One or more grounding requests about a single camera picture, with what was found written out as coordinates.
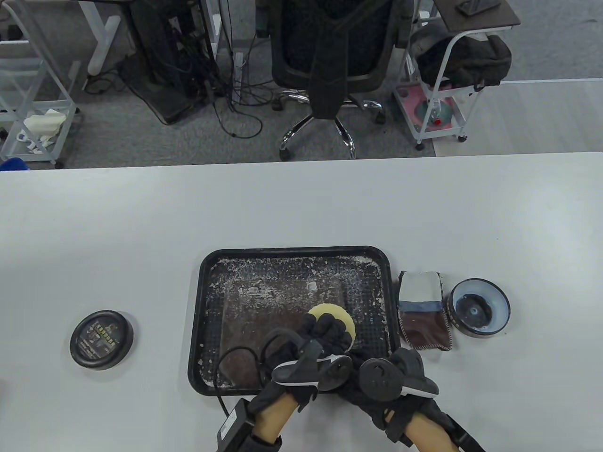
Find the person's right hand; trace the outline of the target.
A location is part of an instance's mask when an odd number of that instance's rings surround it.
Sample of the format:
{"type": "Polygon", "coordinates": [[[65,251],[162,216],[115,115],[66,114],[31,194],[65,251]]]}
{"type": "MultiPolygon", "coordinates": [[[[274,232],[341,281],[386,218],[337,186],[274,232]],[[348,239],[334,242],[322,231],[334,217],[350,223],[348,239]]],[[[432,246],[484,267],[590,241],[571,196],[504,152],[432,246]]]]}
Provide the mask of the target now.
{"type": "Polygon", "coordinates": [[[376,401],[368,397],[360,389],[359,370],[362,364],[372,356],[363,349],[351,349],[348,355],[353,362],[353,370],[346,383],[336,393],[340,398],[359,407],[370,416],[373,424],[394,443],[412,446],[413,441],[406,434],[406,429],[413,416],[420,413],[446,430],[448,434],[455,428],[450,417],[441,411],[434,399],[415,395],[399,396],[393,401],[376,401]]]}

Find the person's left hand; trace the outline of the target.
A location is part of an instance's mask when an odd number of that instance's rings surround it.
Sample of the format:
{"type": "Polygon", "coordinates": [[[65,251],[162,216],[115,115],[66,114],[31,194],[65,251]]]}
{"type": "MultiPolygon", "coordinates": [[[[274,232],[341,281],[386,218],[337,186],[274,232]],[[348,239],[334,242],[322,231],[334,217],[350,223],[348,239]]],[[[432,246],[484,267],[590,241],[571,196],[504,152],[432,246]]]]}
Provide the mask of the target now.
{"type": "Polygon", "coordinates": [[[274,330],[260,357],[267,384],[248,412],[258,415],[284,395],[291,395],[301,411],[318,393],[338,389],[353,369],[347,353],[352,343],[344,321],[333,314],[305,314],[298,331],[274,330]]]}

